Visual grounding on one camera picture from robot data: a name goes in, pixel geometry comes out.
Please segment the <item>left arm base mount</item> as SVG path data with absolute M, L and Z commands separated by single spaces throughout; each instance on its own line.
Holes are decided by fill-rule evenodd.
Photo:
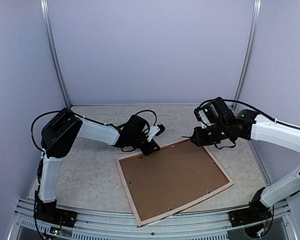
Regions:
M 34 219 L 61 227 L 74 228 L 77 215 L 75 211 L 57 208 L 56 200 L 43 203 L 39 198 L 38 191 L 34 192 Z

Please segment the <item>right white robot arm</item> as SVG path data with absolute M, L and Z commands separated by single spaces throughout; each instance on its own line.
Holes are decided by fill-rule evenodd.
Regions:
M 193 111 L 201 126 L 195 127 L 190 141 L 198 147 L 218 145 L 230 140 L 236 146 L 238 138 L 277 145 L 300 154 L 300 126 L 282 122 L 263 111 L 246 104 L 245 109 L 234 113 L 227 105 L 229 100 L 217 97 L 202 102 Z M 277 182 L 261 189 L 246 218 L 256 222 L 266 209 L 286 197 L 300 192 L 300 164 Z

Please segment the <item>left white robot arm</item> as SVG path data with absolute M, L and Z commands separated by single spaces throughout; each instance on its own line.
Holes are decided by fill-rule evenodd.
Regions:
M 41 131 L 41 144 L 36 145 L 42 152 L 37 172 L 37 197 L 44 204 L 39 212 L 51 223 L 60 218 L 59 209 L 51 203 L 56 200 L 61 164 L 77 138 L 101 142 L 119 148 L 122 152 L 139 149 L 148 156 L 160 150 L 154 138 L 166 129 L 163 124 L 149 124 L 138 113 L 118 126 L 87 118 L 67 107 L 52 113 L 54 117 Z

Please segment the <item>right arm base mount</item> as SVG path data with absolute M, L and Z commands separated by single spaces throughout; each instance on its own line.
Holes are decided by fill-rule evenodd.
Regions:
M 270 208 L 261 203 L 261 194 L 264 189 L 265 187 L 262 187 L 255 193 L 252 200 L 249 202 L 248 207 L 232 210 L 228 213 L 232 227 L 252 224 L 270 219 L 273 216 Z

